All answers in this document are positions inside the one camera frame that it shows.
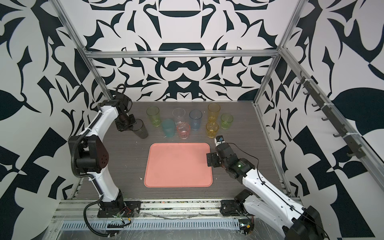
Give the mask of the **tall dark grey glass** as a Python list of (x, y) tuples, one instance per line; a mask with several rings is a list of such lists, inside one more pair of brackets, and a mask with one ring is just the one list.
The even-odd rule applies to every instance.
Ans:
[(140, 139), (146, 139), (149, 136), (147, 128), (141, 119), (136, 119), (136, 123), (132, 125), (131, 131)]

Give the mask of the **tall green glass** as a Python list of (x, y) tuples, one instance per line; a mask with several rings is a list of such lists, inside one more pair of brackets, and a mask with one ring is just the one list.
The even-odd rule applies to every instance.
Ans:
[(161, 125), (160, 109), (156, 106), (151, 106), (146, 110), (147, 116), (149, 117), (154, 127)]

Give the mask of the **tall clear glass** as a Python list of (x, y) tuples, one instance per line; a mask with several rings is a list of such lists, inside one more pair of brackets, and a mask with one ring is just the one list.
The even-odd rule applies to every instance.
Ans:
[(176, 125), (179, 125), (181, 123), (185, 122), (185, 115), (186, 111), (183, 108), (175, 108), (172, 111), (173, 117), (174, 117), (174, 122)]

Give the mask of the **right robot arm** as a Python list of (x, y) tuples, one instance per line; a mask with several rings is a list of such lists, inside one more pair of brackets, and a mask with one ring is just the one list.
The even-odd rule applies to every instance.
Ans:
[(223, 168), (231, 178), (246, 187), (235, 201), (243, 214), (253, 215), (275, 229), (286, 240), (328, 240), (319, 212), (305, 208), (272, 185), (259, 171), (258, 165), (239, 158), (231, 145), (216, 144), (207, 154), (209, 167)]

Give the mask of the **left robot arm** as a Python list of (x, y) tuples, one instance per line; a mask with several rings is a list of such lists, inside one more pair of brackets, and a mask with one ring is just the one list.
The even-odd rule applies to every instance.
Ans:
[(112, 99), (98, 104), (98, 113), (88, 127), (77, 136), (69, 138), (71, 169), (75, 177), (87, 178), (99, 195), (100, 218), (124, 215), (128, 210), (121, 190), (115, 185), (108, 170), (109, 153), (103, 139), (109, 127), (116, 124), (117, 130), (131, 130), (136, 124), (129, 111), (132, 100), (125, 93), (124, 84), (117, 86)]

